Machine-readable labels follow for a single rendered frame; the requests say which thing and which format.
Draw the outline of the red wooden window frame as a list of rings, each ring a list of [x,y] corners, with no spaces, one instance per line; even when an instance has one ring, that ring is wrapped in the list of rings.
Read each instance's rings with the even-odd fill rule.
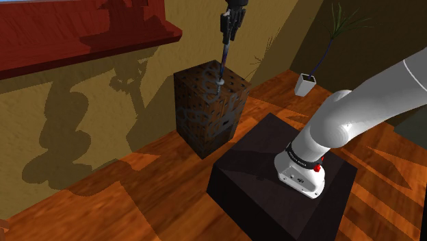
[[[0,79],[177,42],[164,0],[0,1]]]

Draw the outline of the green plant in white pot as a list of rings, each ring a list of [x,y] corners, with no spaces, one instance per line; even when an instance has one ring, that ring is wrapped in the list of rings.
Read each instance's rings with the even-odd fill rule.
[[[317,84],[316,78],[314,76],[316,70],[319,68],[320,64],[323,63],[326,58],[333,41],[342,33],[346,31],[352,31],[354,29],[359,28],[372,28],[370,25],[361,25],[361,23],[366,22],[371,19],[371,17],[360,17],[356,20],[353,20],[353,17],[357,14],[359,8],[357,8],[353,13],[346,14],[340,3],[337,3],[337,7],[334,7],[334,4],[331,4],[331,13],[332,13],[332,21],[333,27],[328,28],[325,23],[320,20],[313,19],[314,21],[319,22],[328,32],[328,45],[326,50],[324,51],[322,57],[319,62],[315,65],[315,67],[311,70],[309,74],[301,73],[299,74],[298,81],[296,82],[296,86],[294,88],[294,93],[296,96],[304,97],[307,95]]]

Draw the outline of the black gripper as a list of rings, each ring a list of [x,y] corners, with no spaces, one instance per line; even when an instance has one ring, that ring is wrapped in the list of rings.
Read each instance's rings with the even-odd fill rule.
[[[228,45],[229,41],[235,40],[236,33],[241,27],[246,9],[243,8],[248,5],[248,0],[225,0],[227,9],[231,10],[225,12],[220,16],[220,31],[223,35],[222,43]]]

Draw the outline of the brown patterned wooden cabinet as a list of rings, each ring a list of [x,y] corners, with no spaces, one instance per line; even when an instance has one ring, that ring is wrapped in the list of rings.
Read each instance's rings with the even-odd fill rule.
[[[251,83],[226,68],[217,92],[216,60],[174,74],[177,132],[202,159],[233,138]]]

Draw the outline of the dark blue pen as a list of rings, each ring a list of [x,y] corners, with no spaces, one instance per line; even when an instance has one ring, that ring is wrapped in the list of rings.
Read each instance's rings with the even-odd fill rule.
[[[219,73],[218,80],[216,82],[216,84],[217,84],[217,93],[216,94],[217,95],[220,95],[220,89],[221,89],[222,85],[224,84],[223,75],[224,75],[224,70],[225,70],[225,64],[227,61],[227,55],[229,52],[229,45],[230,45],[230,42],[228,42],[227,44],[224,44],[224,48],[223,48],[223,52],[222,52],[220,73]]]

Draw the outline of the dark robot stand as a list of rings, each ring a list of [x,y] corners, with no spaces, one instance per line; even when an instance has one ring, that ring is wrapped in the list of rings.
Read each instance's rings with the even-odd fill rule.
[[[325,155],[326,185],[310,199],[279,180],[275,156],[298,130],[269,113],[213,165],[207,193],[252,241],[334,241],[357,168]]]

